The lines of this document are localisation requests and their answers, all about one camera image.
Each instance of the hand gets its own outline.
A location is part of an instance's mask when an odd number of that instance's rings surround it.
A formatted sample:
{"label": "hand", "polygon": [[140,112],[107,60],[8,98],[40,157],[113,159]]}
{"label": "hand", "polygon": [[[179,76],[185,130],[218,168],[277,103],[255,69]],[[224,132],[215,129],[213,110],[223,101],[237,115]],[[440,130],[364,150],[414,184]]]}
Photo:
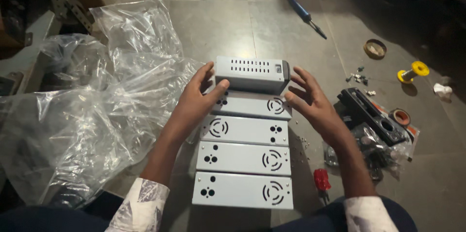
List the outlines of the hand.
{"label": "hand", "polygon": [[285,98],[291,107],[302,114],[323,140],[333,148],[346,140],[354,140],[316,79],[300,67],[295,66],[293,70],[299,76],[292,75],[291,80],[304,91],[293,86],[288,87],[289,92],[285,93]]}
{"label": "hand", "polygon": [[212,85],[209,79],[214,73],[213,62],[208,62],[196,72],[184,88],[161,135],[169,134],[184,141],[212,110],[214,104],[230,86],[228,80],[222,80],[210,93],[202,95]]}

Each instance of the yellow spool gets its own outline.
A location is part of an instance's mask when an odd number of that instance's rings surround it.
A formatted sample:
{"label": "yellow spool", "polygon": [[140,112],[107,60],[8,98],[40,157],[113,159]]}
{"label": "yellow spool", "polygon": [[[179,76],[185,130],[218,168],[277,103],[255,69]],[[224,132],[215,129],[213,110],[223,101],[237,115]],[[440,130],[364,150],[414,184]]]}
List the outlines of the yellow spool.
{"label": "yellow spool", "polygon": [[416,61],[411,64],[411,70],[400,70],[397,74],[397,78],[403,84],[411,84],[416,76],[426,76],[428,74],[428,66],[423,62]]}

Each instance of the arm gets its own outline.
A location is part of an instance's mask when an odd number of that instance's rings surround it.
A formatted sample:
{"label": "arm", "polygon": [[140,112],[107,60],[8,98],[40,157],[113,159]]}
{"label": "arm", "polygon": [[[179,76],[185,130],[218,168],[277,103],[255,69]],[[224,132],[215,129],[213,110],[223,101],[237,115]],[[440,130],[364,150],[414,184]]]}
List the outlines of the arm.
{"label": "arm", "polygon": [[341,121],[316,79],[302,68],[295,67],[294,71],[299,76],[292,75],[291,80],[304,91],[290,86],[285,98],[335,150],[346,198],[375,196],[374,185],[353,135]]}
{"label": "arm", "polygon": [[341,121],[316,79],[300,67],[294,67],[294,71],[298,76],[292,75],[291,80],[302,89],[290,86],[285,98],[335,150],[346,196],[348,230],[398,231],[382,200],[377,197],[353,135]]}
{"label": "arm", "polygon": [[209,94],[202,95],[212,85],[209,78],[213,74],[213,62],[209,62],[184,88],[172,116],[148,154],[146,167],[110,222],[108,232],[158,231],[178,150],[230,86],[228,80],[223,80]]}

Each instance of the dark trousers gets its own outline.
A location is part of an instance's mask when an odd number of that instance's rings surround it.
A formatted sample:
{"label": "dark trousers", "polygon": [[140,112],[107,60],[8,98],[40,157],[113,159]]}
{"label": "dark trousers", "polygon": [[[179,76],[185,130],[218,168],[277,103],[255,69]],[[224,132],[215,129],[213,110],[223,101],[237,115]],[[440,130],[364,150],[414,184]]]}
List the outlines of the dark trousers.
{"label": "dark trousers", "polygon": [[[403,207],[382,197],[388,214],[400,232],[417,231],[414,221]],[[102,232],[108,221],[71,209],[31,206],[18,208],[0,215],[0,231],[8,232]],[[312,217],[280,225],[274,232],[347,231],[344,206],[339,200],[320,209]]]}
{"label": "dark trousers", "polygon": [[[395,201],[381,197],[383,205],[387,209],[393,223],[399,232],[416,232],[416,224],[406,210]],[[347,231],[344,198],[319,209],[312,217],[303,217],[289,223],[282,224],[272,229],[273,232],[323,232],[323,231]]]}

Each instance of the shirt sleeve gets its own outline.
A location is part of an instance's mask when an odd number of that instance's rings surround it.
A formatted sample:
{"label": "shirt sleeve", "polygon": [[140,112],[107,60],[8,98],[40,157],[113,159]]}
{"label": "shirt sleeve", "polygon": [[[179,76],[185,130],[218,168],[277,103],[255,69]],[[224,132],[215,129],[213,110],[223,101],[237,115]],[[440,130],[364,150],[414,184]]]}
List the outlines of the shirt sleeve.
{"label": "shirt sleeve", "polygon": [[380,197],[344,201],[349,232],[398,232]]}
{"label": "shirt sleeve", "polygon": [[157,232],[169,193],[162,184],[137,178],[105,231]]}

